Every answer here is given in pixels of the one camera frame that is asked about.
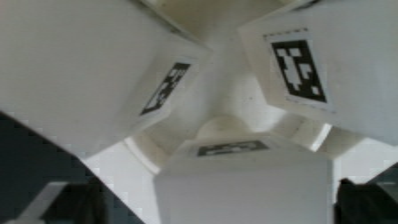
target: white block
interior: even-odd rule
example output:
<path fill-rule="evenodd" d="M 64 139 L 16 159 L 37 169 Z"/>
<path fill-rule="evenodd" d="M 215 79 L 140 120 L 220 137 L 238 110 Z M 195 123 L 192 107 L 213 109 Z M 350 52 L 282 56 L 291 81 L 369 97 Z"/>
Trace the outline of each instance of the white block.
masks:
<path fill-rule="evenodd" d="M 277 137 L 188 142 L 154 177 L 163 224 L 332 223 L 332 164 Z"/>
<path fill-rule="evenodd" d="M 208 50 L 176 32 L 138 1 L 2 1 L 0 110 L 82 158 L 185 95 Z"/>
<path fill-rule="evenodd" d="M 398 144 L 396 10 L 394 0 L 295 3 L 240 28 L 266 102 L 389 144 Z"/>

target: white plastic part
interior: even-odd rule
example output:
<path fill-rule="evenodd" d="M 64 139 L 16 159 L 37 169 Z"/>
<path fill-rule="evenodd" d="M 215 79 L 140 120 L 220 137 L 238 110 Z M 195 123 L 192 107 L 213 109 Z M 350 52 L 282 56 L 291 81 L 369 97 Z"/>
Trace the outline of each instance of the white plastic part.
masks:
<path fill-rule="evenodd" d="M 186 142 L 154 189 L 163 224 L 332 223 L 330 160 L 279 137 Z"/>
<path fill-rule="evenodd" d="M 67 185 L 67 182 L 51 182 L 37 194 L 34 201 L 28 204 L 27 209 L 18 217 L 23 220 L 41 219 L 46 209 L 53 203 L 59 193 Z"/>
<path fill-rule="evenodd" d="M 0 110 L 85 158 L 167 117 L 208 50 L 138 1 L 3 0 L 0 11 Z"/>
<path fill-rule="evenodd" d="M 154 173 L 140 159 L 121 142 L 82 162 L 144 223 L 162 224 L 153 186 Z"/>
<path fill-rule="evenodd" d="M 396 144 L 398 2 L 291 5 L 240 29 L 266 102 Z"/>

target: white panel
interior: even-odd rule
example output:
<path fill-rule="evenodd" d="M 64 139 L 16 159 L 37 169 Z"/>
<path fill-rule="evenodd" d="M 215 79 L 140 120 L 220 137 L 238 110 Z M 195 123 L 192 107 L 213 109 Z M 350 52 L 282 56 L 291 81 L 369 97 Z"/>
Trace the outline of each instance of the white panel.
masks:
<path fill-rule="evenodd" d="M 185 143 L 154 177 L 163 224 L 332 223 L 332 165 L 277 137 Z"/>
<path fill-rule="evenodd" d="M 3 0 L 0 109 L 89 157 L 167 116 L 170 106 L 147 118 L 133 110 L 179 60 L 192 62 L 185 76 L 197 74 L 204 53 L 137 1 Z"/>
<path fill-rule="evenodd" d="M 398 143 L 396 10 L 394 0 L 320 1 L 300 10 L 286 7 L 240 29 L 266 102 L 389 144 Z M 297 47 L 313 62 L 295 56 Z"/>

